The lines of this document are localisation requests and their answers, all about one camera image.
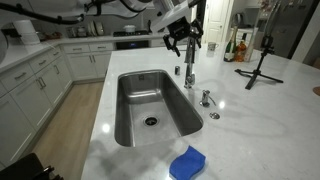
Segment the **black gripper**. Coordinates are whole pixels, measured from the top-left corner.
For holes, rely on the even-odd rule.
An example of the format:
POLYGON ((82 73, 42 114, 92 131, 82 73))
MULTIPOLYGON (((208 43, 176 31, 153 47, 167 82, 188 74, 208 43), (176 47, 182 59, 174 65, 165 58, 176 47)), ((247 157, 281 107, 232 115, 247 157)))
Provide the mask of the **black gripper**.
POLYGON ((178 57, 180 57, 181 54, 176 47, 176 44, 177 41, 180 41, 184 38, 191 36, 195 39, 198 47, 201 48, 203 29, 201 22, 198 19, 193 20, 190 25, 187 19, 185 17, 182 17, 172 24, 168 25, 167 29, 169 30, 169 34, 163 36, 164 43, 167 49, 175 52, 178 57), (174 39, 172 44, 170 43, 169 38, 174 39))

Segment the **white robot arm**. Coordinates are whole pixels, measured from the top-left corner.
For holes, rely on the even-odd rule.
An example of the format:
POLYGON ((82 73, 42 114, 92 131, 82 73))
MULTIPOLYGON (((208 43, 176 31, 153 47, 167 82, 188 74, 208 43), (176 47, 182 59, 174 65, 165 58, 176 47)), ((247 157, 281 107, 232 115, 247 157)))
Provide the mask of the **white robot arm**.
POLYGON ((157 18, 151 22, 150 29, 156 32, 166 28, 169 33, 163 36, 165 46, 177 56, 180 52, 177 42, 185 38, 193 39, 198 47, 203 35, 201 22, 197 19, 189 22, 186 16, 189 10, 202 0, 184 0, 174 4, 173 0, 27 0, 25 8, 21 2, 3 0, 0 9, 22 16, 47 21, 59 25, 73 25, 82 22, 86 16, 114 15, 133 18, 147 9, 149 5, 157 11, 157 18))

